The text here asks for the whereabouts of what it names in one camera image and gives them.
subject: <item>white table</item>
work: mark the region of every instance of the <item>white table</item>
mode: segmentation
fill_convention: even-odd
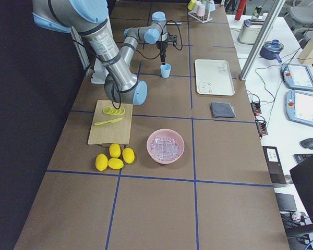
[[[240,66],[243,67],[246,61],[246,57],[252,48],[252,45],[241,44],[238,41],[239,31],[244,19],[248,19],[251,16],[242,16],[240,21],[234,20],[234,15],[228,15],[228,23],[231,28],[231,33],[234,41],[235,48],[237,50],[237,56]],[[291,30],[287,26],[283,17],[277,17],[273,29],[267,39],[278,39],[284,44],[284,50],[281,51],[280,56],[283,62],[289,62],[294,52],[299,48],[297,40],[294,38]],[[292,63],[298,64],[297,59],[293,59]],[[255,73],[257,68],[265,68],[270,65],[278,65],[277,60],[266,60],[264,58],[257,58],[254,66],[250,70],[246,78],[246,88],[253,94],[259,96],[261,101],[271,102],[272,96],[264,89],[264,84],[259,76]],[[290,169],[297,165],[293,154],[310,154],[313,150],[302,148],[299,142],[306,138],[313,138],[313,127],[305,124],[289,121],[285,112],[285,96],[289,89],[281,78],[280,74],[281,66],[273,66],[268,69],[259,69],[257,72],[262,76],[266,83],[266,88],[275,96],[275,103],[272,108],[271,104],[261,104],[262,116],[268,121],[271,113],[271,118],[268,123],[268,135],[264,136],[261,140],[262,146],[276,146],[278,149],[279,157],[284,174],[290,174]],[[257,101],[255,96],[249,95],[249,99]],[[297,209],[299,211],[305,211],[305,208],[296,192],[295,186],[290,185],[287,187],[276,188],[276,192],[292,194],[295,197]]]

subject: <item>dark wall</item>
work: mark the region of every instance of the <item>dark wall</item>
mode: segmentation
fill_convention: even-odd
[[[13,249],[83,79],[69,34],[0,1],[0,249]]]

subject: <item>cup handle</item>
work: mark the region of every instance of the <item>cup handle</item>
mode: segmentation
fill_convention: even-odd
[[[276,57],[277,61],[281,64],[282,63],[282,59],[280,57],[279,54],[273,54],[274,57]]]

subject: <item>bowl of ice cubes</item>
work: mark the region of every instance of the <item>bowl of ice cubes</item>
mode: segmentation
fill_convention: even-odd
[[[146,147],[153,160],[161,164],[170,164],[183,154],[184,141],[174,130],[159,129],[148,137]]]

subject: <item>black mouse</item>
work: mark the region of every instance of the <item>black mouse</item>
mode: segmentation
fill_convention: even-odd
[[[301,146],[304,148],[313,149],[313,138],[307,138],[300,142]]]

